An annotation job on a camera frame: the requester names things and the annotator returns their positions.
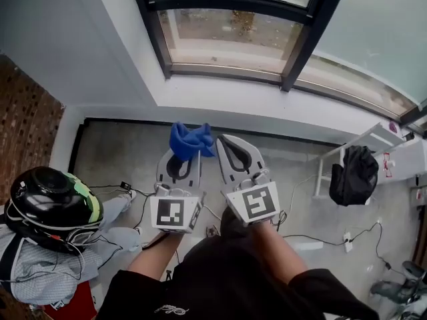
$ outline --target red object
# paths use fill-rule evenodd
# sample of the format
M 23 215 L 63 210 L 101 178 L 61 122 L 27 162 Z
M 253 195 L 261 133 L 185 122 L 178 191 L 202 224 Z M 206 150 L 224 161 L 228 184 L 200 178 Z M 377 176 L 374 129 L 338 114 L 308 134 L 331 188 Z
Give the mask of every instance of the red object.
M 390 153 L 384 153 L 384 170 L 386 172 L 386 178 L 393 177 L 392 170 L 388 168 L 387 162 L 390 160 Z
M 58 310 L 45 306 L 45 313 L 53 320 L 91 320 L 97 315 L 93 306 L 89 282 L 80 283 L 70 303 Z

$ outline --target cable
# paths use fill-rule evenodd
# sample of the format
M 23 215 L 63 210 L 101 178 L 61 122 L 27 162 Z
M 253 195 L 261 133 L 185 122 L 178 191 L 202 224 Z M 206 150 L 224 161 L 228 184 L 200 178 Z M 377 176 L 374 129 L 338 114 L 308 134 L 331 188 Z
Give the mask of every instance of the cable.
M 114 189 L 113 191 L 110 191 L 110 192 L 99 192 L 99 193 L 96 193 L 95 195 L 109 195 L 110 193 L 113 193 L 116 191 L 126 192 L 126 190 L 124 189 Z
M 102 268 L 110 259 L 112 259 L 113 258 L 113 256 L 114 256 L 114 254 L 115 253 L 117 253 L 118 251 L 120 251 L 121 250 L 120 248 L 118 248 L 118 249 L 116 249 L 115 251 L 113 251 L 113 253 L 111 254 L 111 256 L 110 257 L 108 257 L 108 259 L 104 262 L 104 263 L 102 263 L 100 266 L 99 266 L 99 268 L 98 269 L 100 269 L 100 268 Z
M 58 252 L 56 252 L 56 261 L 55 261 L 55 265 L 53 266 L 52 271 L 55 270 L 56 266 L 58 265 Z
M 292 202 L 294 201 L 294 193 L 295 193 L 296 188 L 298 186 L 300 186 L 302 183 L 305 183 L 306 181 L 309 181 L 312 177 L 317 177 L 317 176 L 318 176 L 317 174 L 310 175 L 306 180 L 303 180 L 303 181 L 301 181 L 300 183 L 298 183 L 298 184 L 296 184 L 294 186 L 294 189 L 292 190 L 291 203 L 290 203 L 290 206 L 289 206 L 288 216 L 290 216 L 291 212 L 292 212 Z
M 26 276 L 26 277 L 24 277 L 24 278 L 22 278 L 22 279 L 15 279 L 15 280 L 0 280 L 0 282 L 8 282 L 8 283 L 23 283 L 23 282 L 27 282 L 27 281 L 32 281 L 32 280 L 34 280 L 34 279 L 38 279 L 38 278 L 40 278 L 40 277 L 43 277 L 43 276 L 46 276 L 46 275 L 50 275 L 50 274 L 61 274 L 61 275 L 67 275 L 67 276 L 70 276 L 70 277 L 72 277 L 73 279 L 75 279 L 75 280 L 77 280 L 77 281 L 80 281 L 80 279 L 81 279 L 81 273 L 82 273 L 82 271 L 83 271 L 83 267 L 81 266 L 81 261 L 80 261 L 80 257 L 79 256 L 77 256 L 77 258 L 79 259 L 79 265 L 80 265 L 80 273 L 79 273 L 79 277 L 77 278 L 76 276 L 73 276 L 72 274 L 68 274 L 68 273 L 64 273 L 64 272 L 62 272 L 62 271 L 54 271 L 55 270 L 55 268 L 56 268 L 56 266 L 57 266 L 57 261 L 56 261 L 56 263 L 55 263 L 55 266 L 53 267 L 53 269 L 52 269 L 52 271 L 35 271 L 34 273 L 32 273 L 32 274 L 30 274 L 30 275 L 28 275 L 28 276 Z M 36 277 L 33 277 L 34 275 L 36 275 L 36 274 L 40 274 L 40 273 L 44 273 L 44 274 L 42 274 L 42 275 L 40 275 L 40 276 L 36 276 Z
M 280 225 L 285 223 L 285 220 L 288 218 L 288 215 L 284 210 L 281 210 L 279 213 L 279 220 L 277 223 L 274 223 L 272 219 L 270 219 L 270 224 L 274 225 L 276 227 L 277 232 L 279 232 Z
M 155 245 L 157 245 L 160 242 L 164 241 L 169 235 L 170 235 L 170 233 L 165 232 L 161 237 L 157 238 L 154 242 L 146 245 L 145 247 L 142 247 L 141 250 L 147 250 L 149 248 L 154 247 Z
M 85 258 L 83 257 L 83 254 L 81 253 L 81 251 L 74 245 L 74 244 L 71 244 L 70 242 L 66 242 L 66 244 L 68 244 L 68 245 L 70 245 L 70 246 L 72 246 L 74 249 L 76 249 L 78 252 L 79 252 L 79 254 L 80 254 L 80 256 L 81 256 L 81 259 L 83 260 L 83 268 L 81 267 L 81 265 L 80 265 L 80 276 L 79 276 L 79 279 L 81 279 L 81 273 L 85 270 L 85 268 L 86 268 L 86 261 L 85 261 Z
M 89 186 L 90 189 L 102 189 L 103 187 L 121 187 L 120 185 Z
M 145 192 L 145 191 L 142 191 L 142 190 L 140 190 L 140 189 L 133 189 L 133 190 L 135 190 L 135 191 L 137 191 L 137 192 L 141 193 L 142 195 L 145 195 L 146 197 L 147 197 L 147 196 L 149 196 L 149 195 L 153 195 L 153 194 L 155 194 L 155 192 Z
M 211 209 L 210 209 L 210 207 L 208 207 L 207 205 L 204 205 L 203 204 L 203 207 L 205 207 L 206 209 L 208 209 L 209 210 L 209 212 L 216 218 L 216 219 L 219 219 L 220 221 L 221 221 L 221 217 L 219 217 L 218 215 L 216 215 L 215 214 L 215 212 L 213 212 Z
M 329 245 L 334 245 L 334 246 L 340 246 L 340 245 L 344 245 L 344 244 L 346 244 L 347 242 L 349 242 L 349 243 L 352 243 L 356 238 L 358 238 L 361 234 L 363 234 L 363 233 L 365 233 L 365 232 L 371 232 L 372 230 L 373 230 L 373 228 L 375 228 L 375 225 L 379 225 L 380 226 L 380 236 L 379 236 L 379 238 L 378 238 L 378 242 L 377 242 L 377 244 L 376 244 L 376 246 L 375 246 L 375 254 L 376 254 L 376 256 L 377 256 L 377 258 L 379 258 L 384 264 L 385 264 L 385 266 L 386 266 L 386 268 L 387 268 L 387 270 L 391 270 L 391 271 L 394 271 L 395 273 L 397 273 L 397 274 L 401 274 L 401 275 L 403 275 L 405 278 L 406 278 L 406 276 L 405 276 L 405 274 L 403 274 L 403 273 L 401 273 L 400 271 L 397 271 L 397 270 L 395 270 L 395 269 L 393 269 L 392 268 L 392 265 L 391 264 L 389 264 L 389 262 L 387 262 L 383 257 L 381 257 L 380 256 L 380 254 L 378 253 L 378 246 L 380 245 L 380 242 L 381 242 L 381 237 L 382 237 L 382 231 L 383 231 L 383 227 L 382 227 L 382 225 L 381 225 L 381 223 L 379 223 L 379 222 L 376 222 L 375 224 L 373 224 L 373 226 L 371 226 L 371 228 L 369 228 L 369 229 L 365 229 L 365 230 L 363 230 L 363 231 L 361 231 L 360 233 L 358 233 L 356 236 L 354 236 L 354 238 L 353 239 L 351 239 L 351 240 L 345 240 L 344 242 L 342 242 L 342 243 L 331 243 L 331 242 L 327 242 L 327 241 L 323 241 L 322 239 L 318 239 L 318 238 L 315 238 L 315 237 L 311 237 L 311 236 L 307 236 L 307 235 L 286 235 L 286 236 L 282 236 L 283 238 L 286 238 L 286 237 L 306 237 L 306 238 L 310 238 L 310 239 L 314 239 L 315 241 L 320 241 L 320 242 L 323 242 L 323 243 L 325 243 L 325 244 L 329 244 Z
M 323 242 L 325 244 L 335 245 L 337 247 L 340 246 L 340 245 L 343 245 L 343 244 L 347 243 L 347 241 L 342 242 L 342 243 L 331 243 L 331 242 L 328 242 L 328 241 L 324 241 L 323 239 L 318 239 L 318 238 L 307 236 L 307 235 L 286 235 L 286 236 L 282 236 L 282 237 L 283 238 L 286 238 L 286 237 L 306 237 L 306 238 L 314 239 L 315 241 Z
M 155 194 L 155 193 L 153 192 L 153 193 L 150 193 L 150 194 L 148 194 L 148 195 L 146 195 L 146 196 L 145 196 L 145 201 L 144 201 L 144 204 L 142 205 L 142 214 L 141 214 L 141 218 L 139 219 L 139 222 L 138 222 L 138 223 L 136 223 L 136 225 L 133 227 L 134 229 L 135 229 L 139 224 L 141 224 L 141 222 L 142 222 L 142 218 L 144 217 L 145 204 L 147 203 L 148 198 L 149 198 L 150 196 L 154 195 L 154 194 Z

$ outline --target person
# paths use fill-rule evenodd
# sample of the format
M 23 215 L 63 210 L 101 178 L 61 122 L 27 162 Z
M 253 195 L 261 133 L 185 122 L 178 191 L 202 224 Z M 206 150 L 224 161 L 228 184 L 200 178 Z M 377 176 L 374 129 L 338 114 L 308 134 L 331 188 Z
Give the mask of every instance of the person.
M 183 235 L 142 251 L 113 278 L 97 320 L 379 319 L 327 269 L 308 269 L 269 221 L 244 228 L 227 207 L 220 233 L 193 247 L 171 281 L 159 280 Z

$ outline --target concrete floor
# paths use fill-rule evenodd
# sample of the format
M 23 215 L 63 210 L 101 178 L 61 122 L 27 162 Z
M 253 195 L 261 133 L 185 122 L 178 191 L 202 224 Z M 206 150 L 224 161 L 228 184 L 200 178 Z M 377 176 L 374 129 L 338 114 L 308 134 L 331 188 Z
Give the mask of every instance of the concrete floor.
M 121 181 L 135 188 L 153 191 L 157 162 L 168 149 L 168 126 L 133 123 L 91 122 L 85 129 L 80 143 L 75 174 L 88 185 L 117 185 Z M 329 151 L 330 147 L 272 139 L 253 135 L 237 135 L 257 146 L 278 185 L 281 208 L 290 209 L 294 186 L 317 173 L 316 157 Z M 207 191 L 205 204 L 218 215 L 226 204 L 220 193 L 222 178 L 216 158 L 202 159 L 201 188 Z M 292 212 L 281 226 L 283 235 L 304 234 L 333 243 L 341 243 L 349 231 L 354 237 L 369 229 L 377 220 L 384 228 L 378 246 L 380 256 L 400 270 L 401 262 L 410 259 L 418 232 L 418 214 L 409 208 L 409 194 L 405 182 L 377 186 L 369 205 L 350 207 L 337 206 L 332 200 L 317 201 L 311 198 L 315 178 L 296 188 Z M 96 192 L 112 188 L 96 189 Z M 100 195 L 104 201 L 113 197 Z M 144 198 L 137 197 L 129 211 L 119 216 L 116 226 L 133 227 L 141 217 Z M 205 236 L 205 227 L 219 221 L 207 209 L 203 209 L 194 232 L 186 235 L 178 249 L 182 260 L 188 250 Z M 157 233 L 150 225 L 150 211 L 146 207 L 141 223 L 143 239 L 149 241 Z M 378 279 L 399 281 L 402 277 L 387 271 L 376 256 L 376 244 L 380 235 L 379 226 L 364 233 L 353 242 L 353 250 L 346 253 L 344 246 L 325 244 L 321 249 L 306 250 L 300 243 L 313 243 L 311 239 L 291 237 L 289 242 L 306 260 L 310 268 L 329 269 L 355 296 L 379 310 L 382 317 L 390 305 L 377 297 L 369 296 L 369 288 Z M 94 283 L 102 283 L 104 294 L 118 269 L 125 269 L 137 253 L 118 253 L 99 271 Z M 169 264 L 177 264 L 174 257 Z

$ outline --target brick wall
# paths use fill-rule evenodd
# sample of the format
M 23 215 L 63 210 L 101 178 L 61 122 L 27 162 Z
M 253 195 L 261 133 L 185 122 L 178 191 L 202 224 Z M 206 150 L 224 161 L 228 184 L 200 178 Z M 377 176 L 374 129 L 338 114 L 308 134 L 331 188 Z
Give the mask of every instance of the brick wall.
M 0 55 L 0 205 L 18 174 L 49 164 L 62 113 L 59 101 Z

